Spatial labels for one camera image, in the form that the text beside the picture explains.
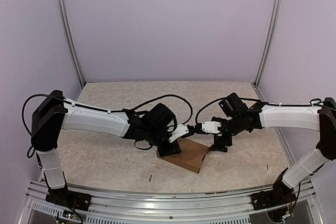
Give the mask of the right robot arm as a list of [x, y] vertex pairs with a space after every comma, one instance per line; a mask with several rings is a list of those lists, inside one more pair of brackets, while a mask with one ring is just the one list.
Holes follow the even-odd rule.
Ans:
[[287, 168], [269, 192], [273, 205], [281, 204], [306, 177], [328, 161], [335, 160], [335, 100], [313, 99], [309, 104], [271, 104], [256, 102], [250, 108], [236, 93], [221, 100], [219, 106], [227, 118], [212, 118], [202, 130], [215, 136], [215, 144], [229, 146], [232, 137], [242, 131], [271, 127], [309, 129], [320, 133], [316, 147]]

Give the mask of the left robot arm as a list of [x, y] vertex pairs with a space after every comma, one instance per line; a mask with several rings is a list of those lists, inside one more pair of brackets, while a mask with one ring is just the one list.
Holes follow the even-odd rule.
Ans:
[[171, 139], [177, 130], [175, 114], [164, 104], [149, 111], [107, 110], [76, 103], [54, 90], [33, 112], [31, 144], [37, 152], [53, 197], [66, 206], [73, 193], [61, 168], [57, 152], [61, 130], [84, 130], [106, 133], [127, 140], [147, 141], [157, 148], [160, 157], [181, 153], [179, 143]]

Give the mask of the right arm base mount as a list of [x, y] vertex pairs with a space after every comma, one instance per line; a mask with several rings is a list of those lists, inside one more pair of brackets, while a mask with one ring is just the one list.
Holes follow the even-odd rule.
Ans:
[[292, 189], [272, 189], [268, 191], [260, 191], [251, 196], [254, 210], [261, 210], [280, 206], [296, 200], [296, 195]]

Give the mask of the brown cardboard box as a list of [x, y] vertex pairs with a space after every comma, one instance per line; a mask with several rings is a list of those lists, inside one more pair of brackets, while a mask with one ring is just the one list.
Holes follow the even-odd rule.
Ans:
[[199, 174], [203, 165], [203, 161], [208, 154], [209, 147], [187, 138], [179, 138], [175, 142], [179, 143], [181, 150], [180, 153], [161, 157], [159, 155], [159, 151], [157, 150], [157, 157], [170, 164]]

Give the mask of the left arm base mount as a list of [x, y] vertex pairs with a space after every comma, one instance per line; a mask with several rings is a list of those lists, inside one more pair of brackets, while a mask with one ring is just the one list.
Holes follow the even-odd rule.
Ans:
[[46, 196], [46, 201], [71, 208], [74, 210], [88, 211], [92, 196], [86, 193], [76, 191], [58, 191], [49, 190]]

